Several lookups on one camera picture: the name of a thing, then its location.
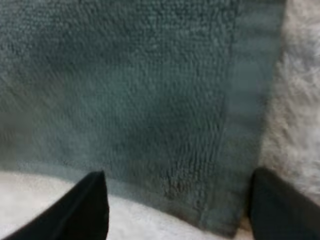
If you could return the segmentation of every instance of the white fluffy rug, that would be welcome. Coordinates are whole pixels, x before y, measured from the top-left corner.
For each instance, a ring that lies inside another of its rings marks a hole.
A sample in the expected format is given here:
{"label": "white fluffy rug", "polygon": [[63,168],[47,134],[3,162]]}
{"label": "white fluffy rug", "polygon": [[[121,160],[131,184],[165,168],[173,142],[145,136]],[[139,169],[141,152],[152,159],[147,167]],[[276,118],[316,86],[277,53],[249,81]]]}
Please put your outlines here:
{"label": "white fluffy rug", "polygon": [[261,164],[320,205],[320,1],[288,0]]}

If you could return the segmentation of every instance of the floor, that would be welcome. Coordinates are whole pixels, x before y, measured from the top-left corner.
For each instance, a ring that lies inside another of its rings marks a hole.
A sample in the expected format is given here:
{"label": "floor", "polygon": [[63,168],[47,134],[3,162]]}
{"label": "floor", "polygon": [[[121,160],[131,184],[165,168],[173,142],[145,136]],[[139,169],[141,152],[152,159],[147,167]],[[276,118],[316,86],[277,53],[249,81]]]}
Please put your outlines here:
{"label": "floor", "polygon": [[[26,173],[0,172],[0,239],[41,213],[74,184]],[[108,240],[224,240],[153,208],[109,196]],[[253,240],[240,230],[236,240]]]}

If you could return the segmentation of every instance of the terry cloth texture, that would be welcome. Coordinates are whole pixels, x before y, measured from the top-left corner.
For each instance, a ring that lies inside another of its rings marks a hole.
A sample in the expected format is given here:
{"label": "terry cloth texture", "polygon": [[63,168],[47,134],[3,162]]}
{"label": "terry cloth texture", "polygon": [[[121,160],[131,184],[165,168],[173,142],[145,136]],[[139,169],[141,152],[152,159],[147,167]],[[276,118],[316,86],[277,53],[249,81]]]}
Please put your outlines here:
{"label": "terry cloth texture", "polygon": [[104,170],[109,192],[234,235],[283,0],[0,1],[0,168]]}

